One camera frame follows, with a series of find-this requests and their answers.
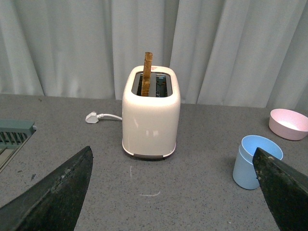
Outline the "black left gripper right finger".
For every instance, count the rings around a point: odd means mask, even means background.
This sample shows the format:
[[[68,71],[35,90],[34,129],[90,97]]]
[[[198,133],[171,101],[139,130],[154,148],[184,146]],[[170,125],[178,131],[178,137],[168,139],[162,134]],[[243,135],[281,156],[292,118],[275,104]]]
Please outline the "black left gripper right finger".
[[[253,166],[268,208],[281,231],[308,229],[308,177],[257,148]]]

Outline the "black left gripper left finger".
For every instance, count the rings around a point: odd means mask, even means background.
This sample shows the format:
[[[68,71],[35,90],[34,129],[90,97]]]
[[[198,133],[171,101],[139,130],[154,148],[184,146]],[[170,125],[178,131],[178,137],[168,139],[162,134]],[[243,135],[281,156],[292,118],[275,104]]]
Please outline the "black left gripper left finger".
[[[89,146],[0,209],[2,231],[72,231],[93,167]]]

